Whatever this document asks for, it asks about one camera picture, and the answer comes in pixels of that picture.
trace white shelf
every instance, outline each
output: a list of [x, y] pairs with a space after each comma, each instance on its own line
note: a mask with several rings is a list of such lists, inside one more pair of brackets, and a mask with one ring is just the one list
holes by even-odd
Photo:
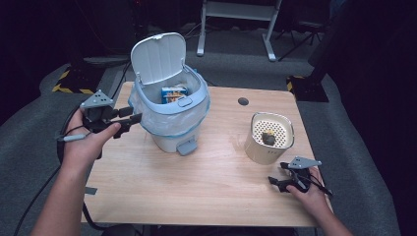
[[207, 2], [207, 16], [270, 21], [273, 6], [256, 6], [224, 2]]

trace chair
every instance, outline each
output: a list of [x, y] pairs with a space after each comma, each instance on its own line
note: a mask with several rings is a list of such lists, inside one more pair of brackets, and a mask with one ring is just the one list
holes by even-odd
[[[330, 19], [329, 19], [329, 0], [298, 0], [292, 6], [292, 24], [290, 27], [292, 41], [294, 47], [281, 56], [278, 61], [281, 61], [291, 52], [301, 46], [304, 42], [311, 39], [310, 45], [313, 44], [315, 37], [321, 41], [319, 33], [326, 32]], [[292, 31], [309, 32], [299, 43], [295, 43]], [[283, 30], [276, 39], [279, 39], [285, 30]]]

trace wooden table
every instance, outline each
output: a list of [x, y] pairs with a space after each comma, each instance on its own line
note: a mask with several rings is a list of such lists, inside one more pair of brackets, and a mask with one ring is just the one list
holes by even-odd
[[[133, 83], [125, 83], [115, 108], [127, 106]], [[268, 176], [288, 179], [280, 161], [295, 155], [314, 158], [294, 96], [288, 91], [209, 88], [211, 107], [197, 149], [187, 156], [166, 153], [140, 125], [110, 140], [95, 162], [86, 204], [95, 222], [317, 226], [288, 193], [279, 193]], [[239, 97], [249, 99], [246, 106]], [[243, 144], [255, 112], [286, 116], [295, 144], [275, 164], [260, 165]]]

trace metal stand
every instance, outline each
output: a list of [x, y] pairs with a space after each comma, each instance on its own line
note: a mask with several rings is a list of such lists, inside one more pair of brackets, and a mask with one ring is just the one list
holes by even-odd
[[197, 55], [205, 54], [206, 43], [206, 17], [223, 17], [235, 19], [247, 19], [257, 21], [268, 21], [268, 33], [263, 33], [263, 41], [267, 50], [269, 61], [276, 61], [272, 46], [270, 45], [270, 35], [275, 26], [276, 17], [278, 16], [281, 0], [276, 0], [275, 6], [257, 6], [237, 3], [211, 2], [204, 0], [202, 9], [202, 29], [197, 48]]

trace small basket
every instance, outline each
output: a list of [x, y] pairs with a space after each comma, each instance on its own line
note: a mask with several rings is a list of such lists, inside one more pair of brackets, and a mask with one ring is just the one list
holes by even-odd
[[[273, 136], [273, 141], [266, 143], [263, 134]], [[252, 117], [251, 131], [245, 142], [245, 152], [253, 161], [268, 165], [294, 144], [294, 130], [288, 118], [272, 113], [258, 112]]]

